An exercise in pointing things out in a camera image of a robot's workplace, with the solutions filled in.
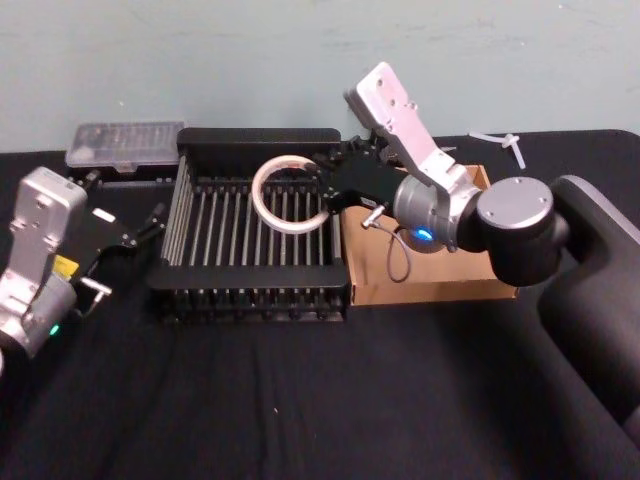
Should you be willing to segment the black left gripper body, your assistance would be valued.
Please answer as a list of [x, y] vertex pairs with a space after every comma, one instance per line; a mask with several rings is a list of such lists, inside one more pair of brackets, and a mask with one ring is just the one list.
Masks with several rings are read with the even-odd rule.
[[109, 255], [131, 253], [132, 239], [132, 229], [113, 213], [87, 201], [71, 215], [52, 257], [51, 276], [78, 285]]

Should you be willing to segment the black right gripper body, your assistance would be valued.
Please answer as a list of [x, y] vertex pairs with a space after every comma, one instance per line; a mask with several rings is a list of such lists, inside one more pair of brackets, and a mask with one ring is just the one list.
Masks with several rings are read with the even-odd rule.
[[374, 160], [343, 161], [326, 177], [324, 202], [329, 211], [362, 206], [374, 210], [382, 205], [391, 211], [399, 188], [399, 170]]

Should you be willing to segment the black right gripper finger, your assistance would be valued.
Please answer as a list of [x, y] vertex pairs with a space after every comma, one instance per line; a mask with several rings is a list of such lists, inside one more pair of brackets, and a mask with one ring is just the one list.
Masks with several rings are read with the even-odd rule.
[[336, 166], [328, 157], [312, 157], [307, 173], [315, 182], [316, 191], [322, 200], [336, 200], [340, 191], [335, 185]]
[[391, 150], [388, 141], [375, 133], [371, 133], [368, 138], [356, 135], [343, 141], [341, 152], [344, 156], [360, 155], [380, 164], [395, 164], [395, 153]]

